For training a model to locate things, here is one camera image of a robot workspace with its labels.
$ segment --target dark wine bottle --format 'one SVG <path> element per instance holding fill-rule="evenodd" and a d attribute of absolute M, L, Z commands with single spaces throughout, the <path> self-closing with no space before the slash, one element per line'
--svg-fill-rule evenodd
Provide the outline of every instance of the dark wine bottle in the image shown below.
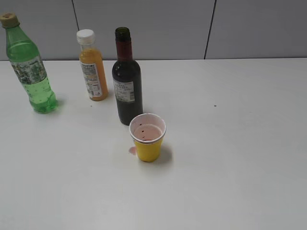
<path fill-rule="evenodd" d="M 132 59 L 130 31 L 119 27 L 115 31 L 118 60 L 112 68 L 115 97 L 121 123 L 143 113 L 142 81 L 139 64 Z"/>

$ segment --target beige bottle cap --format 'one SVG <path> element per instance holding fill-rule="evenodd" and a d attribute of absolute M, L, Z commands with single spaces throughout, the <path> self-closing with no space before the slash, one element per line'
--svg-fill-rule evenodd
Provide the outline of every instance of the beige bottle cap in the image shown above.
<path fill-rule="evenodd" d="M 1 15 L 0 21 L 3 28 L 12 28 L 20 24 L 15 13 L 5 13 Z"/>

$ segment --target cup rim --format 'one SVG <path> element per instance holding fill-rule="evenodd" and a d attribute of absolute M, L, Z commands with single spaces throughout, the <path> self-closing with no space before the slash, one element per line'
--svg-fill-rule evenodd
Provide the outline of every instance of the cup rim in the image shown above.
<path fill-rule="evenodd" d="M 154 116 L 156 116 L 156 117 L 158 117 L 159 119 L 162 120 L 162 122 L 163 122 L 165 128 L 164 128 L 164 132 L 162 133 L 161 136 L 159 136 L 158 138 L 153 139 L 153 140 L 141 140 L 141 139 L 138 139 L 136 136 L 133 135 L 133 133 L 131 132 L 131 124 L 132 124 L 132 122 L 133 122 L 137 117 L 139 117 L 139 116 L 144 116 L 144 115 L 154 115 Z M 132 137 L 135 141 L 137 141 L 137 142 L 139 142 L 139 143 L 142 143 L 142 144 L 152 144 L 152 143 L 155 143 L 155 142 L 159 141 L 161 138 L 164 137 L 164 135 L 165 135 L 165 133 L 166 133 L 166 123 L 165 123 L 165 121 L 164 121 L 160 116 L 158 116 L 158 115 L 156 115 L 156 114 L 144 113 L 144 114 L 137 115 L 135 118 L 133 118 L 133 119 L 131 120 L 131 122 L 130 122 L 130 124 L 129 124 L 129 132 L 130 132 L 131 137 Z"/>

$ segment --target yellow paper cup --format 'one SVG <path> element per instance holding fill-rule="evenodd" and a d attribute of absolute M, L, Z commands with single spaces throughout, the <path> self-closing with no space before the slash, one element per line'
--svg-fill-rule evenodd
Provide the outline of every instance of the yellow paper cup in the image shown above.
<path fill-rule="evenodd" d="M 141 161 L 152 162 L 159 157 L 166 132 L 166 124 L 161 117 L 155 114 L 138 115 L 130 122 L 129 132 Z"/>

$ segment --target green soda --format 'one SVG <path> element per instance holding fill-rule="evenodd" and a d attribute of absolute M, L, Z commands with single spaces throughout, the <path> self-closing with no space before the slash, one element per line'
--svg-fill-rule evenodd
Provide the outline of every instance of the green soda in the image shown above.
<path fill-rule="evenodd" d="M 48 113 L 57 107 L 48 76 L 37 46 L 19 27 L 14 13 L 0 16 L 6 30 L 6 53 L 12 67 L 26 90 L 31 106 L 39 113 Z"/>

